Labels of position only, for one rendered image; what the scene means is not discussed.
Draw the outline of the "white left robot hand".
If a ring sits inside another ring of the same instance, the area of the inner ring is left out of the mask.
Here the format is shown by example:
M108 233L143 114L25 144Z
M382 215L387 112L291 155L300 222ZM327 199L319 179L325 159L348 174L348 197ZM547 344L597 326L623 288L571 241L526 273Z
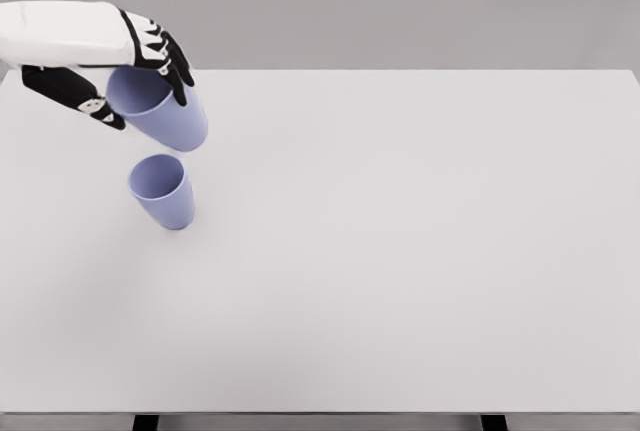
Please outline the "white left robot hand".
M188 59L156 20L107 1L0 2L0 61L19 71L23 86L112 129L126 128L80 68L130 66L155 72L187 105L194 87Z

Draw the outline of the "lavender plastic cup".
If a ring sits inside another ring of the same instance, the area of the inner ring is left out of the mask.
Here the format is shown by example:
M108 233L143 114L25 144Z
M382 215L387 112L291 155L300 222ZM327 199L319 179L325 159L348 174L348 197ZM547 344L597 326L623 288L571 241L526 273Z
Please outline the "lavender plastic cup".
M127 179L131 195L159 225L169 230L188 227L195 217L195 199L183 162L158 153L136 163Z
M187 104L178 104L173 89L158 73L129 66L115 68L106 98L128 123L159 143L181 152L201 146L208 121L197 93L184 86Z

